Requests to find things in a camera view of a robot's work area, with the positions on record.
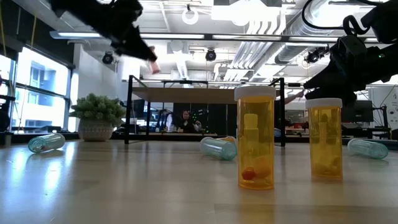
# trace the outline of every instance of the ceiling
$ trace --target ceiling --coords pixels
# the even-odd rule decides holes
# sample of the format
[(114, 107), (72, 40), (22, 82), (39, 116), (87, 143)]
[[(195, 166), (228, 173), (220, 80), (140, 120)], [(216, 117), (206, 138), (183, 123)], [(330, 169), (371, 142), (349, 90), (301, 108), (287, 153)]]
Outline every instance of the ceiling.
[[(287, 27), (297, 18), (303, 4), (306, 0), (286, 0), (285, 17)], [(69, 13), (65, 13), (60, 19), (57, 18), (50, 10), (49, 3), (46, 0), (14, 0), (25, 10), (31, 14), (35, 14), (40, 20), (59, 31), (75, 31), (87, 32), (92, 31), (91, 27), (84, 25), (82, 22), (74, 18)], [(249, 25), (237, 26), (232, 21), (213, 20), (211, 18), (211, 9), (213, 1), (190, 1), (191, 8), (198, 11), (198, 21), (194, 25), (188, 25), (182, 20), (182, 12), (186, 9), (187, 1), (140, 1), (144, 7), (142, 16), (136, 22), (139, 25), (141, 32), (171, 32), (171, 33), (213, 33), (213, 34), (245, 34)], [(369, 9), (362, 7), (357, 8), (356, 11), (350, 12), (358, 19)], [(332, 35), (343, 35), (341, 31), (333, 32)], [(178, 71), (178, 63), (172, 60), (172, 57), (167, 54), (167, 44), (169, 40), (151, 40), (147, 41), (148, 45), (156, 46), (156, 54), (158, 55), (158, 63), (161, 69), (161, 75), (171, 74), (173, 71)], [(84, 49), (94, 58), (101, 60), (104, 53), (112, 50), (109, 46), (110, 42), (107, 40), (85, 40)], [(209, 79), (214, 76), (206, 76), (206, 72), (213, 73), (217, 63), (230, 64), (239, 51), (242, 42), (237, 41), (188, 41), (189, 58), (185, 63), (188, 70), (188, 78), (191, 70), (203, 71), (203, 77), (196, 77), (195, 79)], [(204, 59), (207, 49), (213, 48), (217, 53), (217, 61), (206, 62)], [(320, 60), (314, 65), (306, 68), (303, 67), (303, 56), (306, 51), (295, 57), (295, 60), (289, 66), (284, 67), (281, 71), (267, 74), (268, 79), (272, 76), (283, 76), (287, 82), (304, 82), (306, 79), (316, 75), (322, 71), (328, 64), (328, 58)], [(141, 74), (144, 78), (154, 78), (151, 75), (145, 63), (142, 64)], [(249, 78), (250, 72), (242, 76)], [(255, 81), (263, 82), (266, 79), (258, 78)]]

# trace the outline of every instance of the pill bottle lid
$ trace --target pill bottle lid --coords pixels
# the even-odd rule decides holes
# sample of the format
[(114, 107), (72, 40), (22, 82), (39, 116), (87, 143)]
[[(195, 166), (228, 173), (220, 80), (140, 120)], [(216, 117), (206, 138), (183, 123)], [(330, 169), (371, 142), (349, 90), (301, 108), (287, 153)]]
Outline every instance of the pill bottle lid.
[(272, 86), (239, 86), (235, 89), (235, 101), (248, 96), (269, 96), (276, 98), (276, 89)]
[(244, 128), (257, 128), (258, 116), (256, 114), (243, 115)]
[(340, 98), (319, 98), (313, 100), (307, 100), (305, 102), (305, 108), (317, 108), (317, 107), (327, 107), (327, 106), (335, 106), (342, 108), (343, 102)]

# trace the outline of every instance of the desk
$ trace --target desk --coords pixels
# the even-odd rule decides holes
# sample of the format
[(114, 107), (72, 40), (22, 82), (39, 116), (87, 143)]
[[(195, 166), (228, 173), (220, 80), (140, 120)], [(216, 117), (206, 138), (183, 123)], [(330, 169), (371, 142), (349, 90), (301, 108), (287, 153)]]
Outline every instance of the desk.
[(275, 189), (240, 189), (236, 160), (198, 142), (67, 142), (0, 149), (0, 223), (396, 224), (398, 154), (344, 147), (344, 182), (313, 182), (308, 144), (275, 147)]

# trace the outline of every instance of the white bottle cap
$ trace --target white bottle cap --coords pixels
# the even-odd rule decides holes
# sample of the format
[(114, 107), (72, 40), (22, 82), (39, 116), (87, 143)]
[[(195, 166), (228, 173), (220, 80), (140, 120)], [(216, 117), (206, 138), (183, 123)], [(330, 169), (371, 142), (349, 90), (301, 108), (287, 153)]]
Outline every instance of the white bottle cap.
[(248, 96), (268, 96), (276, 98), (276, 89), (272, 86), (239, 86), (235, 89), (235, 101)]
[(343, 101), (340, 98), (320, 98), (320, 99), (307, 100), (305, 102), (306, 109), (328, 107), (328, 106), (335, 106), (342, 108)]

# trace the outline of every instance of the woman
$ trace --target woman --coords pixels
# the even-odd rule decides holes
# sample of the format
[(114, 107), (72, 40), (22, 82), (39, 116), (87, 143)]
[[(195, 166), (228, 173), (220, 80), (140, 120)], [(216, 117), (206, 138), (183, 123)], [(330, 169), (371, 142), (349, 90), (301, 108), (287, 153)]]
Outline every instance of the woman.
[(185, 110), (182, 112), (182, 123), (180, 125), (180, 129), (184, 131), (184, 133), (198, 133), (201, 129), (200, 121), (196, 121), (195, 124), (190, 119), (189, 111)]

